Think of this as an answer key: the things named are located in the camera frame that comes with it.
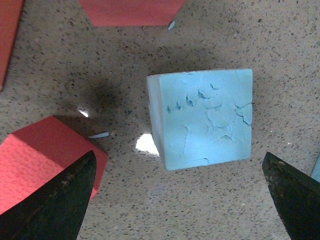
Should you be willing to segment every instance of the blue block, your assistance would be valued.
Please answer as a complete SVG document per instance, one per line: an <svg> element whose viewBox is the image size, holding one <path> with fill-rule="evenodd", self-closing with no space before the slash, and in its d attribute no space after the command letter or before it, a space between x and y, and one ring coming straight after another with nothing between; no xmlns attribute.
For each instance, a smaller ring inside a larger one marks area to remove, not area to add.
<svg viewBox="0 0 320 240"><path fill-rule="evenodd" d="M314 180L316 180L320 183L320 155L319 155L317 161L315 162L313 171L311 173L311 178L313 178Z"/></svg>
<svg viewBox="0 0 320 240"><path fill-rule="evenodd" d="M167 170L250 157L251 69L147 77L152 137Z"/></svg>

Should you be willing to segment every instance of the red cube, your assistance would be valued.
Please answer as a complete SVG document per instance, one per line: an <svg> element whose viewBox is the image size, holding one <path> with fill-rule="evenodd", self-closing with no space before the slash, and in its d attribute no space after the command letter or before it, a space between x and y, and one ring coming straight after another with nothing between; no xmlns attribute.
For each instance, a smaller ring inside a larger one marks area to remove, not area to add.
<svg viewBox="0 0 320 240"><path fill-rule="evenodd" d="M104 174L106 153L54 116L10 134L0 145L0 214L91 150L96 156L93 198Z"/></svg>
<svg viewBox="0 0 320 240"><path fill-rule="evenodd" d="M79 0L97 27L168 25L185 1Z"/></svg>

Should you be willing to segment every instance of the speckled floor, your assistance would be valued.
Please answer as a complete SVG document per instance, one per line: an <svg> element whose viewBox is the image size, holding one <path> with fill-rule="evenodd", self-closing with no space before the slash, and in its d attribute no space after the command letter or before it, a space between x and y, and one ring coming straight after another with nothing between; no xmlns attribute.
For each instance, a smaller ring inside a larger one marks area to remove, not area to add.
<svg viewBox="0 0 320 240"><path fill-rule="evenodd" d="M310 174L320 152L320 2L187 0L174 19L97 28L76 0L26 0L0 141L49 115L112 132L94 141L110 158L80 240L289 240L261 167L270 151ZM147 75L225 68L253 69L250 159L166 171L136 150L151 131Z"/></svg>

